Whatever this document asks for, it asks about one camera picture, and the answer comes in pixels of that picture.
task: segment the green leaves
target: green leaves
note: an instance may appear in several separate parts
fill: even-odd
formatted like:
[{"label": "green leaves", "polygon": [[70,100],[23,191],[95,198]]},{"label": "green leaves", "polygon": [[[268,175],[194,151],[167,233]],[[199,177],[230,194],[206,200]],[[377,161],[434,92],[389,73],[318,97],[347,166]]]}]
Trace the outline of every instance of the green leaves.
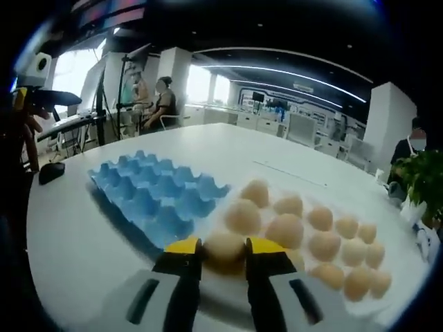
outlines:
[{"label": "green leaves", "polygon": [[401,177],[408,186],[412,202],[425,201],[429,213],[435,215],[443,208],[443,154],[424,151],[418,156],[399,159],[394,167],[400,167]]}]

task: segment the potted plant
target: potted plant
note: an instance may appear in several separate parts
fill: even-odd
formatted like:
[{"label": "potted plant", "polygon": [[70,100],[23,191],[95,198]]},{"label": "potted plant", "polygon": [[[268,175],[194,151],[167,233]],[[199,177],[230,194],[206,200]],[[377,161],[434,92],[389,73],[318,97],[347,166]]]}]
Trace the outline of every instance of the potted plant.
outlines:
[{"label": "potted plant", "polygon": [[429,228],[439,219],[443,208],[443,153],[423,151],[418,156],[399,159],[401,177],[408,188],[401,215],[411,225],[420,219]]}]

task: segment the ceiling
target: ceiling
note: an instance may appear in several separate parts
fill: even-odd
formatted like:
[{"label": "ceiling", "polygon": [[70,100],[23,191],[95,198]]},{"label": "ceiling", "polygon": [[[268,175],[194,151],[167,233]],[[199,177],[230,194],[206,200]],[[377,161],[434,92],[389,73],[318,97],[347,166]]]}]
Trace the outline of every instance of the ceiling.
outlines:
[{"label": "ceiling", "polygon": [[[395,25],[401,22],[402,16],[393,10],[391,1],[148,2],[142,20],[123,25],[125,31],[132,34],[113,36],[107,44],[108,50],[130,52],[152,43],[150,52],[160,53],[178,46],[196,52],[195,64],[273,68],[332,84],[364,100],[370,99],[372,87],[392,81],[414,102],[419,102],[419,84],[410,57],[405,56],[408,54],[406,42],[399,33],[404,29],[397,29]],[[84,39],[86,33],[68,24],[58,28],[69,34],[65,34],[62,41],[46,43],[48,52],[61,53],[74,40]],[[314,89],[314,95],[342,105],[344,113],[363,121],[368,115],[369,102],[362,103],[346,93],[301,77],[245,68],[211,70],[230,79],[288,89],[293,89],[294,83],[308,86]]]}]

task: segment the led light strip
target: led light strip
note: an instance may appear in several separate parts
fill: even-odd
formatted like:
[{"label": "led light strip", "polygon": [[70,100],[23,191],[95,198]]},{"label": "led light strip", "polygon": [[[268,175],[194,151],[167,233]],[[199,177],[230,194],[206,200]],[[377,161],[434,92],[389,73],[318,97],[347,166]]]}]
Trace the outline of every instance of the led light strip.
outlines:
[{"label": "led light strip", "polygon": [[334,106],[337,106],[339,108],[343,108],[341,105],[339,104],[335,104],[334,102],[330,102],[329,100],[317,97],[316,95],[310,95],[308,93],[305,92],[301,92],[299,90],[293,90],[293,89],[289,89],[289,88],[285,88],[283,86],[278,86],[278,85],[272,85],[272,84],[266,84],[266,83],[259,83],[259,82],[249,82],[249,81],[240,81],[240,80],[231,80],[231,82],[237,82],[237,83],[247,83],[247,84],[256,84],[256,85],[263,85],[263,86],[270,86],[272,88],[277,88],[277,89],[283,89],[283,90],[288,90],[288,91],[292,91],[292,92],[296,92],[296,93],[301,93],[302,95],[308,95],[309,97],[313,97],[316,98],[318,100],[322,100],[323,102],[327,102],[329,104],[333,104]]},{"label": "led light strip", "polygon": [[287,75],[292,75],[292,76],[297,76],[297,77],[301,77],[301,78],[305,78],[307,80],[311,80],[320,84],[324,84],[326,86],[329,86],[333,89],[336,89],[338,91],[341,91],[343,93],[346,93],[347,95],[350,95],[352,97],[354,97],[355,99],[360,100],[361,102],[366,102],[366,100],[364,100],[363,98],[360,98],[357,95],[354,95],[346,90],[343,90],[335,85],[326,83],[324,81],[320,81],[320,80],[316,80],[315,78],[312,77],[307,77],[304,75],[300,75],[300,74],[295,74],[295,73],[290,73],[289,71],[279,71],[278,69],[272,69],[272,68],[264,68],[264,67],[253,67],[253,66],[231,66],[231,65],[210,65],[210,66],[201,66],[202,68],[245,68],[245,69],[257,69],[259,71],[273,71],[275,73],[281,73],[281,74],[287,74]]}]

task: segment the egg tray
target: egg tray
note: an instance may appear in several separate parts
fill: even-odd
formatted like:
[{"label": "egg tray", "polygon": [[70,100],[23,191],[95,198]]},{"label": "egg tray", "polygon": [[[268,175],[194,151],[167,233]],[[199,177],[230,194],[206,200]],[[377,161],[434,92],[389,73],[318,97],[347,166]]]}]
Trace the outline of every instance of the egg tray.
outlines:
[{"label": "egg tray", "polygon": [[210,175],[194,176],[190,167],[175,168],[170,159],[141,150],[88,174],[125,221],[161,250],[189,237],[230,190],[229,185],[217,187]]}]

